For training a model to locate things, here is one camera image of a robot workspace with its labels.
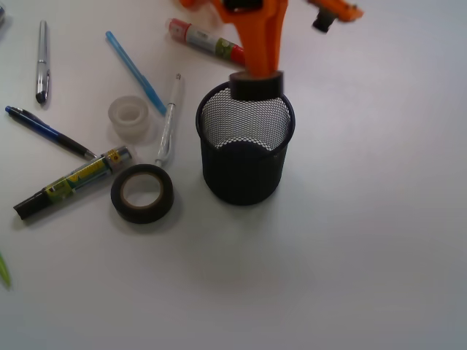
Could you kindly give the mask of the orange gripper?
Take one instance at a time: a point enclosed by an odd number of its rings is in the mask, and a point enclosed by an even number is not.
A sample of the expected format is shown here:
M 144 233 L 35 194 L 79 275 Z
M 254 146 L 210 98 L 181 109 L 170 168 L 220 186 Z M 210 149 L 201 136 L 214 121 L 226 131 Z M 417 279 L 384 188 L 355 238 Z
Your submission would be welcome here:
M 271 71 L 278 69 L 288 0 L 213 0 L 209 3 L 215 7 L 224 23 L 235 25 L 244 48 L 246 68 L 252 76 L 266 78 Z

